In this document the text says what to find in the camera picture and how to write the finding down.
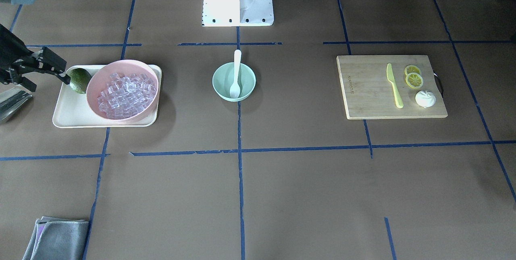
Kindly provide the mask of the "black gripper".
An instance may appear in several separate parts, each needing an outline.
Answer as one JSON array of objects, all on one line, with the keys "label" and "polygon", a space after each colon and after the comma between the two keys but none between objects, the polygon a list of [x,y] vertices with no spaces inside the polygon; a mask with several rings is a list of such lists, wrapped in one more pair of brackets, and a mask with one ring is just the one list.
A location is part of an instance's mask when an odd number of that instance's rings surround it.
[{"label": "black gripper", "polygon": [[64,84],[70,84],[71,77],[65,73],[67,62],[48,47],[38,52],[26,45],[3,25],[0,25],[0,81],[1,84],[21,85],[35,92],[37,85],[24,74],[37,72],[56,76]]}]

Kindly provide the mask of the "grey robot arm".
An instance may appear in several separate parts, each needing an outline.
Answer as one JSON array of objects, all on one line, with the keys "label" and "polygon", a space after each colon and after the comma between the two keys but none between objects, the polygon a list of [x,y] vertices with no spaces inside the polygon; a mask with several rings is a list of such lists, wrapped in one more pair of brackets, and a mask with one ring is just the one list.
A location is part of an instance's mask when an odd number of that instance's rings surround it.
[{"label": "grey robot arm", "polygon": [[[1,3],[33,4],[35,0],[1,0]],[[16,84],[35,92],[37,85],[24,74],[37,72],[56,76],[64,84],[70,83],[65,73],[66,61],[48,47],[34,52],[7,27],[0,26],[0,80],[1,84]]]}]

